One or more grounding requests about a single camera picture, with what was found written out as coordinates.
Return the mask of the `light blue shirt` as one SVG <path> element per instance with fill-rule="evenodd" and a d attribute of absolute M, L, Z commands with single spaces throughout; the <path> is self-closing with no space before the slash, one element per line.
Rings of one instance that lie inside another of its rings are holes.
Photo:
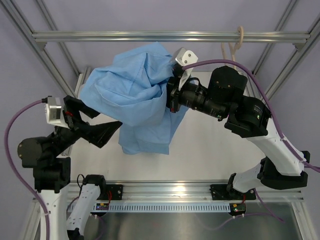
<path fill-rule="evenodd" d="M 122 122 L 118 143 L 128 155 L 167 155 L 187 107 L 172 113 L 166 107 L 172 77 L 171 54 L 158 42 L 114 57 L 95 68 L 80 91 L 86 106 Z"/>

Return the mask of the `beige wooden hanger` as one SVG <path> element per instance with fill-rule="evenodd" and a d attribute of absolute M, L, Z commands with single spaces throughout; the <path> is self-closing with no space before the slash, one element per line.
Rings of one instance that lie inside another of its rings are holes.
<path fill-rule="evenodd" d="M 229 53 L 231 56 L 231 60 L 233 62 L 236 61 L 236 52 L 242 47 L 243 45 L 243 41 L 244 41 L 244 28 L 242 25 L 239 25 L 237 28 L 237 31 L 239 33 L 239 39 L 236 43 L 232 44 L 231 42 L 228 43 L 228 47 L 229 47 Z M 227 53 L 226 53 L 226 48 L 225 48 L 225 43 L 222 42 L 220 44 L 220 50 L 221 50 L 221 54 L 222 54 L 222 58 L 224 60 L 227 60 Z"/>

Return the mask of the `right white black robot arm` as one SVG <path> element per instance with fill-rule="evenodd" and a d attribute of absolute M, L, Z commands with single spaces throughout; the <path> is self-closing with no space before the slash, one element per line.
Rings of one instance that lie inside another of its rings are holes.
<path fill-rule="evenodd" d="M 213 200 L 253 200 L 254 190 L 304 188 L 308 183 L 305 165 L 310 153 L 296 150 L 276 128 L 270 107 L 260 99 L 245 96 L 247 78 L 229 66 L 216 68 L 208 86 L 176 64 L 166 85 L 166 106 L 177 113 L 182 107 L 224 121 L 233 134 L 256 145 L 265 157 L 255 167 L 233 173 L 226 184 L 210 187 Z"/>

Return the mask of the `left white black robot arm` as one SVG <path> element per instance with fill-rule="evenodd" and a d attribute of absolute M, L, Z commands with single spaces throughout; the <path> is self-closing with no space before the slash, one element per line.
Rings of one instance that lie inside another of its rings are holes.
<path fill-rule="evenodd" d="M 84 230 L 96 200 L 112 199 L 111 188 L 103 175 L 84 177 L 80 193 L 70 215 L 67 200 L 71 183 L 71 158 L 60 155 L 84 139 L 102 148 L 122 126 L 120 121 L 91 125 L 81 114 L 93 119 L 99 112 L 86 106 L 80 99 L 67 95 L 63 99 L 48 96 L 40 100 L 45 106 L 45 117 L 54 131 L 48 136 L 24 139 L 17 147 L 23 168 L 33 170 L 34 189 L 42 200 L 40 235 L 42 240 L 82 240 Z"/>

